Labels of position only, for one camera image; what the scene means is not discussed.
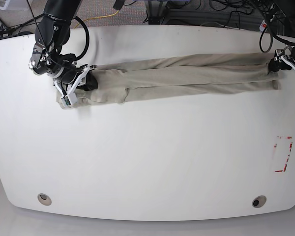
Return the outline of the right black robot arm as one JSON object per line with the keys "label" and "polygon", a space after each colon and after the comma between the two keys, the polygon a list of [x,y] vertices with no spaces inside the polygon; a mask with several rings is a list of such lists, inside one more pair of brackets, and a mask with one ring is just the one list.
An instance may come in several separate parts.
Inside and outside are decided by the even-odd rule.
{"label": "right black robot arm", "polygon": [[[30,68],[37,75],[48,74],[53,77],[64,96],[68,95],[69,86],[73,86],[86,67],[77,67],[74,64],[86,55],[90,43],[89,30],[77,16],[81,3],[80,0],[49,0],[45,5],[41,22],[36,24]],[[73,20],[82,25],[86,44],[78,56],[63,55],[61,50],[70,38]]]}

